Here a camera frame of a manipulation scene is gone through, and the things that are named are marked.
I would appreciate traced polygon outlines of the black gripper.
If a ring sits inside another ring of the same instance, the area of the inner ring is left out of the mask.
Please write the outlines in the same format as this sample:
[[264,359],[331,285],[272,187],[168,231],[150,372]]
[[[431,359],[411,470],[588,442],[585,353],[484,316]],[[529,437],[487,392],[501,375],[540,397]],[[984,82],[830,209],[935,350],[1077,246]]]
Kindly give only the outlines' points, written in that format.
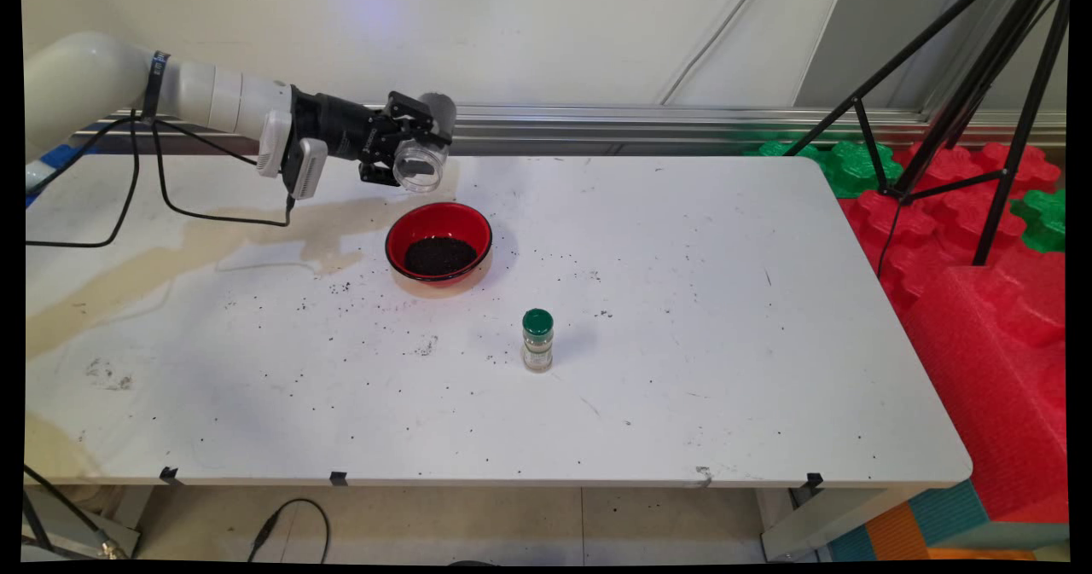
[[[387,117],[392,119],[391,132]],[[383,112],[293,87],[293,147],[307,137],[320,140],[330,157],[358,159],[360,181],[367,184],[399,186],[391,147],[410,140],[429,147],[449,147],[453,134],[454,101],[441,93],[429,92],[413,99],[393,91]]]

